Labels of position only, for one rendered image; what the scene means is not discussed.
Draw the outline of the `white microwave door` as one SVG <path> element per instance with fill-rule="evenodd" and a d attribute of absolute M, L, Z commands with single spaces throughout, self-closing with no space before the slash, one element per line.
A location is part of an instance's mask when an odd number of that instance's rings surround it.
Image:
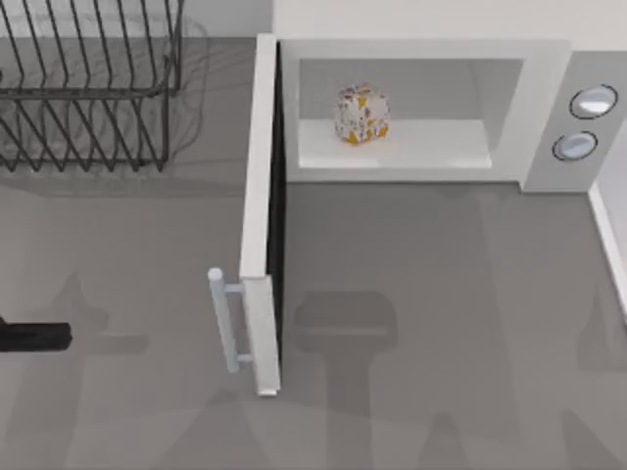
<path fill-rule="evenodd" d="M 280 43 L 256 40 L 239 278 L 257 395 L 281 389 L 285 154 Z"/>

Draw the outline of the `white speckled cup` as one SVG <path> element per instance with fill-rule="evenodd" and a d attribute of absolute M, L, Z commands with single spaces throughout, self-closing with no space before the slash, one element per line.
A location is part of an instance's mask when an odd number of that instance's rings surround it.
<path fill-rule="evenodd" d="M 341 141 L 351 145 L 385 138 L 390 130 L 388 96 L 369 83 L 341 89 L 334 108 L 334 129 Z"/>

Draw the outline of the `pale microwave oven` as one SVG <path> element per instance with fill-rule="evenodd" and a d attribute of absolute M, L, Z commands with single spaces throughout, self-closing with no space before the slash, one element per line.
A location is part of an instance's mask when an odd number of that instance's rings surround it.
<path fill-rule="evenodd" d="M 585 192 L 627 118 L 627 46 L 567 40 L 282 39 L 292 182 L 514 182 L 528 192 Z M 389 134 L 361 145 L 334 132 L 339 90 L 356 82 L 389 98 Z M 572 97 L 606 84 L 611 112 L 578 119 Z M 581 131 L 598 147 L 562 162 L 555 141 Z"/>

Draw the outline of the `small microwave knob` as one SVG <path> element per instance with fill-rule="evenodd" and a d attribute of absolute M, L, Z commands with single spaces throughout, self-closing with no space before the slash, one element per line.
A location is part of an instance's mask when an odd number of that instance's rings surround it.
<path fill-rule="evenodd" d="M 589 131 L 581 131 L 559 137 L 553 145 L 553 154 L 562 162 L 576 162 L 589 157 L 597 147 L 597 136 Z"/>

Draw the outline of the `large microwave knob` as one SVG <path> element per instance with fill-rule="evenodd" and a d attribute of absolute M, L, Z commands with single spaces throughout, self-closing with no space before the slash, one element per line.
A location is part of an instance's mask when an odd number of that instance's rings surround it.
<path fill-rule="evenodd" d="M 569 111 L 578 119 L 595 119 L 611 112 L 617 103 L 618 92 L 609 85 L 600 84 L 576 93 L 570 100 Z"/>

